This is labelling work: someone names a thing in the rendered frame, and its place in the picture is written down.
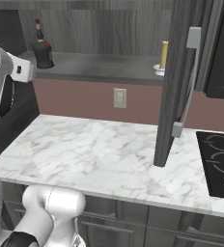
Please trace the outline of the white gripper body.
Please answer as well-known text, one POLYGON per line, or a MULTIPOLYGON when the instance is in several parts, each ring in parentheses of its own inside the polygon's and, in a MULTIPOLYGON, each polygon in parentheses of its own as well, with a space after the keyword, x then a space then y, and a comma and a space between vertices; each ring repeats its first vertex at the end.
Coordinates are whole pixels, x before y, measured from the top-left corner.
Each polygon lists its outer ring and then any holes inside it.
POLYGON ((32 65, 31 62, 29 62, 29 76, 28 76, 28 81, 33 81, 34 80, 34 66, 32 65))

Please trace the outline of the dark liquor bottle red label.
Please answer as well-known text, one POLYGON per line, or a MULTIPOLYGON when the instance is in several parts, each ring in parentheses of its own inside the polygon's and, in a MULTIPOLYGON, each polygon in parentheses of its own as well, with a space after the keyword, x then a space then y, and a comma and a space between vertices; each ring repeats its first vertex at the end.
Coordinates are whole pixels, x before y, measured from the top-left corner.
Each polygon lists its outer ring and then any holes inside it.
POLYGON ((33 44, 33 51, 38 69, 51 69, 54 67, 52 60, 52 48, 49 42, 44 40, 42 27, 38 19, 35 20, 37 29, 37 41, 33 44))

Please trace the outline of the dark wood cabinet door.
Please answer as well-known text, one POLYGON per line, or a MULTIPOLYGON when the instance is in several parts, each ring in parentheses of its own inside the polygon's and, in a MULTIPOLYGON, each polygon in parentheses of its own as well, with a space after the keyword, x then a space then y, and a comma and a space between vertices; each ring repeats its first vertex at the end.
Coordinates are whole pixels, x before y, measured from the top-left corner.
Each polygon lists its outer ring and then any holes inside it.
POLYGON ((195 50, 186 47, 188 31, 190 27, 202 28, 201 54, 212 2, 213 0, 174 1, 154 151, 154 165, 157 167, 166 164, 175 139, 172 136, 173 123, 182 121, 189 95, 195 50))
MULTIPOLYGON (((0 47, 18 56, 27 51, 17 10, 0 10, 0 47)), ((39 115, 32 82, 15 82, 12 110, 0 119, 0 154, 39 115)))

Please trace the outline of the white candle dish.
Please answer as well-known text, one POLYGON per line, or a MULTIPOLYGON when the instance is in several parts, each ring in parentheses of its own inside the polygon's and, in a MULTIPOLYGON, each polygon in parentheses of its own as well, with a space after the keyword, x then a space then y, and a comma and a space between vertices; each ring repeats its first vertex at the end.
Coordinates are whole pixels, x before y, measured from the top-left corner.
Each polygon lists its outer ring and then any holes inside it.
POLYGON ((154 65, 155 74, 158 76, 163 76, 165 73, 165 68, 162 68, 160 64, 154 65))

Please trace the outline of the dark grey base cupboard front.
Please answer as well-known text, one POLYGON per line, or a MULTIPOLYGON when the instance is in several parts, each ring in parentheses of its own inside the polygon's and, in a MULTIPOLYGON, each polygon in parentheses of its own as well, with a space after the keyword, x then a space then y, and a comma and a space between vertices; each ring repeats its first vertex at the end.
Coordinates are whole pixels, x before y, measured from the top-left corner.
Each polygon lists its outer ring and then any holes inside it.
POLYGON ((150 206, 145 247, 224 247, 224 217, 150 206))
POLYGON ((148 211, 141 204, 87 196, 78 230, 87 247, 144 247, 148 211))

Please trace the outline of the black glass hob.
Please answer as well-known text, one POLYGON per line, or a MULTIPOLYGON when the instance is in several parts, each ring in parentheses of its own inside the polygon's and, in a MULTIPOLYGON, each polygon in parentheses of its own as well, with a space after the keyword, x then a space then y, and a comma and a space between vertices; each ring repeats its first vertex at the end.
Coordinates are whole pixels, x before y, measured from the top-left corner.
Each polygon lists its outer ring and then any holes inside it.
POLYGON ((224 198, 224 133, 197 131, 196 137, 209 194, 224 198))

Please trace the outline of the grey wood wall cabinet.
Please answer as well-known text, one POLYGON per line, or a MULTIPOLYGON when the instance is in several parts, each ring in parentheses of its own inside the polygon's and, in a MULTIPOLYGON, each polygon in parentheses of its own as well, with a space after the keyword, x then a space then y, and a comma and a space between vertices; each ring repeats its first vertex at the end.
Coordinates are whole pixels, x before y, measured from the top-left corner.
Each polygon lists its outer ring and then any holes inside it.
POLYGON ((160 84, 154 72, 169 38, 174 0, 32 0, 18 12, 26 46, 35 20, 53 49, 55 67, 38 77, 160 84))

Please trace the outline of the beige wall switch plate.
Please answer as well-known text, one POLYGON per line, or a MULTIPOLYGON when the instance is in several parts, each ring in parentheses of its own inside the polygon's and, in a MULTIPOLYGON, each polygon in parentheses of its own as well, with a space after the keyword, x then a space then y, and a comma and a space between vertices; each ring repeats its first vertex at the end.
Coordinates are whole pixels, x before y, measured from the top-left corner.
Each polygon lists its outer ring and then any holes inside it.
POLYGON ((126 89, 114 89, 114 107, 126 108, 126 89))

